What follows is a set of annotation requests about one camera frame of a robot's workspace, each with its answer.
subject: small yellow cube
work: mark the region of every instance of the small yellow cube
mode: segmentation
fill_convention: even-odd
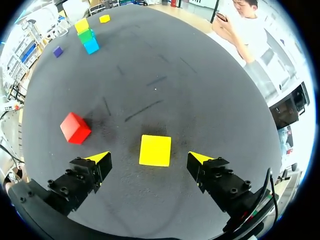
[[[85,30],[87,30],[89,28],[89,23],[88,23],[86,18],[83,18],[83,19],[77,21],[74,24],[74,26],[75,26],[76,31],[79,34],[79,33],[82,33],[83,31],[85,31]]]
[[[100,23],[104,24],[110,21],[110,15],[103,15],[99,17]]]
[[[169,167],[171,137],[142,135],[139,164]]]

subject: gray table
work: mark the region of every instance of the gray table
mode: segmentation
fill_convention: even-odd
[[[111,21],[99,23],[106,13]],[[45,187],[73,158],[111,151],[112,171],[71,219],[121,236],[220,234],[229,216],[198,189],[188,151],[224,157],[253,191],[268,167],[277,176],[279,138],[259,90],[223,48],[165,13],[128,5],[88,21],[98,52],[88,55],[72,27],[33,73],[22,123],[28,174]],[[55,58],[58,45],[64,53]],[[69,112],[92,127],[83,145],[67,143],[60,130]],[[142,134],[172,137],[170,167],[139,165]]]

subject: red object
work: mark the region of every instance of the red object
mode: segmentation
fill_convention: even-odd
[[[91,133],[86,122],[77,114],[70,112],[60,125],[68,143],[82,144]]]
[[[176,7],[176,2],[177,2],[177,0],[171,0],[171,7]]]

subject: blue cube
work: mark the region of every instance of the blue cube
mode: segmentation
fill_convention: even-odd
[[[90,41],[87,41],[84,44],[84,48],[87,51],[88,54],[93,54],[94,52],[99,50],[99,45],[98,42],[96,40],[96,38],[92,38]]]
[[[57,46],[53,50],[53,54],[55,55],[56,58],[58,58],[64,51],[61,49],[61,47]]]

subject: cable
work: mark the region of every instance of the cable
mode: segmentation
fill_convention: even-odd
[[[277,220],[278,220],[278,214],[279,213],[278,213],[278,204],[277,204],[277,199],[276,199],[275,185],[274,185],[274,179],[272,178],[272,173],[270,174],[270,183],[271,183],[272,198],[273,198],[274,211],[275,211],[275,217],[274,217],[273,225],[275,225]]]
[[[0,116],[0,120],[8,113],[9,111],[5,111],[1,116]]]
[[[15,164],[15,166],[16,166],[16,168],[18,168],[18,164],[17,164],[17,162],[18,163],[23,163],[24,164],[24,162],[23,161],[21,161],[20,159],[18,159],[18,158],[16,158],[15,156],[13,156],[2,144],[0,144],[0,149],[2,149],[3,151],[5,151],[7,154],[9,154],[10,155],[10,157],[12,158],[12,160],[13,160],[13,162],[14,162],[14,164]]]

